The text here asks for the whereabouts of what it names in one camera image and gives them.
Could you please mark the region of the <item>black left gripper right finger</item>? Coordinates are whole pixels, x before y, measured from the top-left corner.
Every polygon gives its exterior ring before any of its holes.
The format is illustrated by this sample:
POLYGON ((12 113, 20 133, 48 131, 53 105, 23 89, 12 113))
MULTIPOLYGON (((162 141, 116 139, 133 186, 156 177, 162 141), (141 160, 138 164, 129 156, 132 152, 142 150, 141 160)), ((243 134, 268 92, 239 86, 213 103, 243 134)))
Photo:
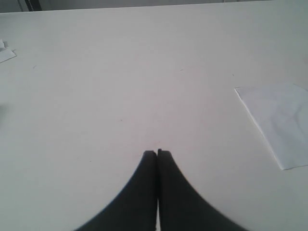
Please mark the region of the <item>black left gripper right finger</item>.
POLYGON ((244 231, 191 186, 171 152, 157 153, 159 219, 162 231, 244 231))

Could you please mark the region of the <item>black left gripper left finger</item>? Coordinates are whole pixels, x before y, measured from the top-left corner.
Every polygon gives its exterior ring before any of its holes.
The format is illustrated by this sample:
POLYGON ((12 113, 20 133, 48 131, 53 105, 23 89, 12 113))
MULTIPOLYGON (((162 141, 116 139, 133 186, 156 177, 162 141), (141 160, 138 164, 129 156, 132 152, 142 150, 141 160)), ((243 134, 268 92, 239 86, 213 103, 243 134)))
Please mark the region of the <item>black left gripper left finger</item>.
POLYGON ((121 192, 79 231, 155 231, 157 216, 157 155, 143 153, 121 192))

